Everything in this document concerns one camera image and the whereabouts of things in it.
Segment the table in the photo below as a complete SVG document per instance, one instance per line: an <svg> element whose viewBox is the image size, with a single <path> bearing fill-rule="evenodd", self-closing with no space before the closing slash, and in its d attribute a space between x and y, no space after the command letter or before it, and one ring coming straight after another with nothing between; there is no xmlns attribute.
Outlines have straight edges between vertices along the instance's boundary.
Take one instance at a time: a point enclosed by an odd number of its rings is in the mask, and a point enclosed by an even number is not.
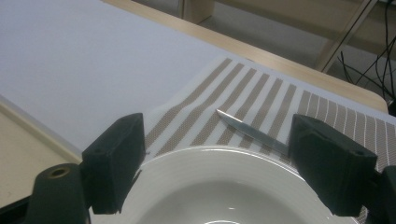
<svg viewBox="0 0 396 224"><path fill-rule="evenodd" d="M134 14L97 0L0 2L0 95L6 114L1 129L20 130L11 145L27 141L26 134L40 145L15 147L10 157L1 157L1 164L25 153L39 155L20 157L19 164L37 167L26 169L32 171L26 173L27 186L33 184L36 172L52 163L78 162L69 152L79 155L115 119L134 112L147 114L166 103L219 55L238 55L387 110L385 102L369 91L274 54L130 1L107 2ZM2 146L13 139L6 140ZM59 158L45 153L48 148L65 154ZM2 180L13 197L2 195L0 205L30 193L29 188L14 188L20 184L16 174L7 176L9 180L2 174Z"/></svg>

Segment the gray floor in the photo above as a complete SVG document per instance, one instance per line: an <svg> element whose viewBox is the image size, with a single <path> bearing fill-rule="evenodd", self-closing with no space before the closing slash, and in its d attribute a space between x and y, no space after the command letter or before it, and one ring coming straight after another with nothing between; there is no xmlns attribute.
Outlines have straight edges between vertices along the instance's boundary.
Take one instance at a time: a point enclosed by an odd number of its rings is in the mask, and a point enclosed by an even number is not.
<svg viewBox="0 0 396 224"><path fill-rule="evenodd" d="M177 16L178 0L135 1ZM314 67L316 59L327 41L324 37L220 3L215 4L212 17L201 22L200 25L309 67ZM361 72L365 71L376 59L376 55L372 53L349 46L344 48L344 57L347 64ZM383 59L378 64L380 75L383 74L384 61ZM396 68L396 62L392 62L392 65ZM344 67L340 62L334 62L327 73L333 77L347 80ZM348 70L348 73L355 82L360 77L358 73L351 70ZM367 76L379 83L374 67L368 71ZM390 89L389 76L386 76L385 83ZM382 89L369 82L367 78L361 78L358 85L382 96Z"/></svg>

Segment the striped cloth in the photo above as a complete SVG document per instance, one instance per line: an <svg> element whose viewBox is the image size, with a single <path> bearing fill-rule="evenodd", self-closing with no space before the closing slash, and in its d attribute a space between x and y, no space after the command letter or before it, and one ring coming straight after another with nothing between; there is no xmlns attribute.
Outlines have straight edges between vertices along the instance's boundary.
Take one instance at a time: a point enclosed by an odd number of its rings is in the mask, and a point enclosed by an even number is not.
<svg viewBox="0 0 396 224"><path fill-rule="evenodd" d="M312 92L252 62L217 58L168 104L145 118L147 160L192 146L226 145L290 160L236 132L220 120L216 109L251 124L285 144L292 115L321 119L378 155L377 170L396 164L395 122L388 122ZM365 211L358 218L365 219Z"/></svg>

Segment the white plate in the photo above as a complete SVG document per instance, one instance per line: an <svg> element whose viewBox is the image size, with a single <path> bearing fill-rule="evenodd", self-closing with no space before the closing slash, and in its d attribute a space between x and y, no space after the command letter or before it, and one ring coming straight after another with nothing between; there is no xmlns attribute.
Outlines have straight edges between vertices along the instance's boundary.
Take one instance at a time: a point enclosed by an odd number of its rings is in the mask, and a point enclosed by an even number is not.
<svg viewBox="0 0 396 224"><path fill-rule="evenodd" d="M357 223L333 216L287 165L240 148L188 148L142 170L122 213L92 223Z"/></svg>

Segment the knife blade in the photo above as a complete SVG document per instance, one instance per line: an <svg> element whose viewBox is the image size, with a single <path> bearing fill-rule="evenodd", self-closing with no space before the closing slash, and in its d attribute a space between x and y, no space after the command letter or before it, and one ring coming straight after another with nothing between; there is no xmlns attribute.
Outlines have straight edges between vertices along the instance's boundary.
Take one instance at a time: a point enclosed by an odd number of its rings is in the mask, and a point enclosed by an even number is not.
<svg viewBox="0 0 396 224"><path fill-rule="evenodd" d="M253 139L265 144L266 146L274 149L275 151L289 156L289 147L266 133L263 133L252 126L244 123L244 121L237 119L219 109L217 109L219 116L230 126L234 127L239 132L252 137Z"/></svg>

